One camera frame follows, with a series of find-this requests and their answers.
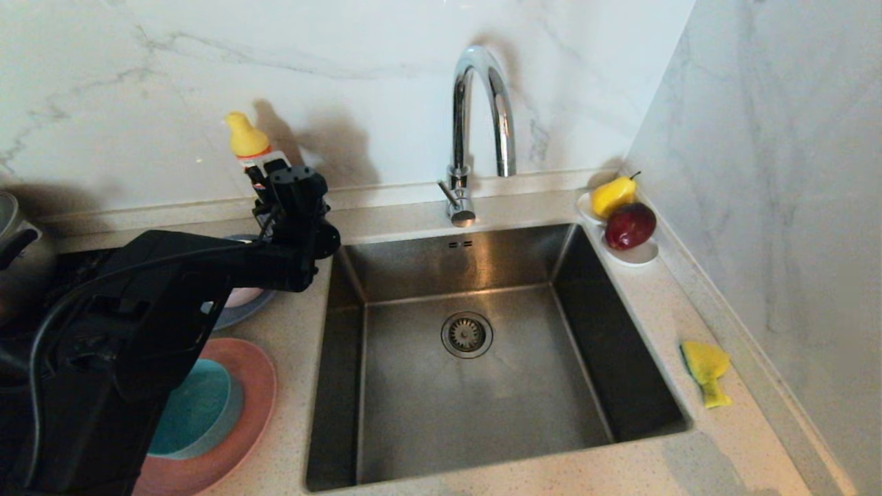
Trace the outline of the orange white dish soap bottle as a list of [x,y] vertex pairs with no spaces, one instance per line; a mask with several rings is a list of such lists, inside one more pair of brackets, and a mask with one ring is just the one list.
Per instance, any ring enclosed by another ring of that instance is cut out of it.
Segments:
[[262,169],[267,179],[267,188],[271,191],[271,202],[275,201],[273,186],[269,182],[267,173],[263,167],[265,161],[289,158],[283,151],[277,150],[270,143],[267,135],[249,122],[248,116],[239,111],[232,111],[225,116],[225,123],[229,129],[229,148],[243,168],[256,165]]

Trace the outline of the chrome gooseneck faucet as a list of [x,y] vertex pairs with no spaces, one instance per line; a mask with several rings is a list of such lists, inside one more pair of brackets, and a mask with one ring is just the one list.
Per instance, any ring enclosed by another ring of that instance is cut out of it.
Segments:
[[466,127],[471,105],[466,102],[471,82],[478,76],[489,99],[495,138],[495,168],[499,178],[517,174],[517,152],[513,104],[497,57],[482,45],[472,45],[461,53],[453,79],[453,122],[451,122],[451,162],[448,178],[438,186],[447,198],[447,216],[457,228],[469,228],[477,220],[469,189],[470,167],[466,163]]

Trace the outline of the black induction cooktop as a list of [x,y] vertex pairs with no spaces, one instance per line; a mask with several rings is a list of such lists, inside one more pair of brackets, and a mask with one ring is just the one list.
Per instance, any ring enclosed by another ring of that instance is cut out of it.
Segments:
[[41,321],[67,292],[101,273],[119,248],[68,252],[57,258],[48,286],[19,316],[0,326],[0,363],[22,363],[30,354]]

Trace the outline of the round metal drain strainer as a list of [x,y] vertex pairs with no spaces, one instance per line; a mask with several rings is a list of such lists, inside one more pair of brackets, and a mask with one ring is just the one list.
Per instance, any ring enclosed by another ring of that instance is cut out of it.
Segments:
[[482,357],[493,343],[494,330],[487,318],[478,313],[454,313],[440,331],[444,348],[455,358]]

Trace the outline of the pink bowl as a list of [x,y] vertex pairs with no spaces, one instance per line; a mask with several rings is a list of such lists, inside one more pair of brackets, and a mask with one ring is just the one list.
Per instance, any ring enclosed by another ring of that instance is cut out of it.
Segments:
[[259,296],[264,293],[264,289],[255,287],[233,288],[229,297],[227,298],[227,301],[225,302],[224,308],[232,309],[243,307],[243,305],[255,301]]

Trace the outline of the dark red apple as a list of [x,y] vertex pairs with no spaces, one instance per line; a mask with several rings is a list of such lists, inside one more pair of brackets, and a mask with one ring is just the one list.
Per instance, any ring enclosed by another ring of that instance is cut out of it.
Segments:
[[626,251],[648,242],[656,227],[655,211],[642,202],[634,202],[618,207],[609,216],[604,240],[612,249]]

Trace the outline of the steel cooking pot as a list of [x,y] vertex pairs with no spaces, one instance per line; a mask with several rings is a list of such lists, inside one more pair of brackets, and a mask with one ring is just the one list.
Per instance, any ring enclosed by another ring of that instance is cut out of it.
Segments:
[[0,191],[0,313],[32,304],[56,268],[54,239],[29,220],[18,198]]

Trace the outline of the stainless steel sink basin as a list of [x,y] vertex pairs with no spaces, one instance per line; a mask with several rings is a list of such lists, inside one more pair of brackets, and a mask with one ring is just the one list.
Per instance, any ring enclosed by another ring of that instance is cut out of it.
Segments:
[[[481,314],[491,348],[440,331]],[[333,257],[305,486],[328,492],[638,442],[689,422],[577,224]]]

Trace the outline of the blue grey plate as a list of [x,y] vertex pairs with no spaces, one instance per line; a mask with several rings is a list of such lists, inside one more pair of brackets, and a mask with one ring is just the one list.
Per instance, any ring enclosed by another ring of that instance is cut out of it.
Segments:
[[218,315],[218,319],[214,325],[214,331],[229,329],[235,324],[248,320],[252,315],[262,310],[265,305],[269,304],[275,295],[276,292],[274,290],[265,289],[264,294],[259,296],[255,301],[243,305],[243,307],[232,309],[225,309],[223,307],[223,310]]

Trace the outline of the yellow green sponge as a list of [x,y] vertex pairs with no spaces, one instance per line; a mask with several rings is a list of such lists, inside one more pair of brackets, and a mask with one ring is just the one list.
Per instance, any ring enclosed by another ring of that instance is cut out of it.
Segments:
[[719,385],[719,379],[730,369],[730,355],[718,346],[703,342],[682,342],[680,349],[690,376],[701,389],[705,407],[731,405],[730,396]]

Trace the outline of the small white fruit dish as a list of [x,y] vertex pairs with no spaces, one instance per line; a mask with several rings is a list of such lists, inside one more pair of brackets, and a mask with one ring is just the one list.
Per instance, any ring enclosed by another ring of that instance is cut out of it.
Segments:
[[655,242],[653,242],[652,236],[648,242],[645,242],[645,244],[626,251],[614,250],[611,246],[607,245],[607,242],[604,240],[604,233],[607,228],[609,217],[607,219],[602,219],[597,217],[591,211],[591,194],[592,192],[587,192],[587,194],[580,196],[579,200],[577,200],[577,210],[579,210],[582,216],[586,219],[595,220],[595,223],[599,226],[595,229],[596,233],[599,235],[599,243],[605,248],[608,254],[611,255],[612,258],[616,258],[624,266],[631,267],[644,266],[654,260],[658,254],[658,247]]

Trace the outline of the pink plate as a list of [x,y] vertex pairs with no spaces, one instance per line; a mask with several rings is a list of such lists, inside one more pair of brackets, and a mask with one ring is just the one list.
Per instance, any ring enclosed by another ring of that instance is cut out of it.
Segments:
[[245,390],[245,408],[227,439],[207,454],[193,459],[144,461],[132,496],[195,496],[215,486],[236,470],[267,428],[276,398],[273,361],[261,348],[236,338],[207,342],[199,359],[227,367]]

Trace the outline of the teal bowl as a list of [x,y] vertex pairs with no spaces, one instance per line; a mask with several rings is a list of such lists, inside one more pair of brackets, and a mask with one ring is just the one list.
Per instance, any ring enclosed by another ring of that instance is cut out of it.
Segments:
[[245,390],[227,367],[198,359],[168,398],[147,454],[193,459],[227,439],[245,408]]

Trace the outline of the yellow pear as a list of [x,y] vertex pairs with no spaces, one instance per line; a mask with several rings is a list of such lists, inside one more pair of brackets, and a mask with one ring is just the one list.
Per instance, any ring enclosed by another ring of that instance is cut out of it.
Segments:
[[620,176],[596,188],[591,194],[591,211],[597,217],[607,219],[618,207],[633,203],[637,191],[635,179],[639,174]]

